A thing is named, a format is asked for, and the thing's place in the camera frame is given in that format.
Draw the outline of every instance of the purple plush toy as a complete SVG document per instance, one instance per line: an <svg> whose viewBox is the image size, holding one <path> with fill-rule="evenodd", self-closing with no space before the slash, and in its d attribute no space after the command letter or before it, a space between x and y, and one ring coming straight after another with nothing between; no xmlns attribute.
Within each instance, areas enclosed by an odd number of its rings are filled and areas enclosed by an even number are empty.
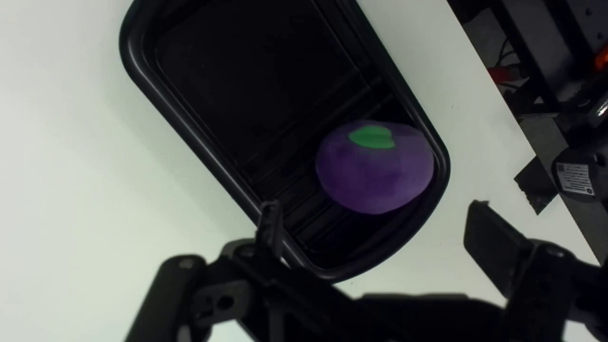
<svg viewBox="0 0 608 342"><path fill-rule="evenodd" d="M317 153L325 191L367 214L382 214L418 197L433 178L433 165L433 149L418 128L367 119L332 130Z"/></svg>

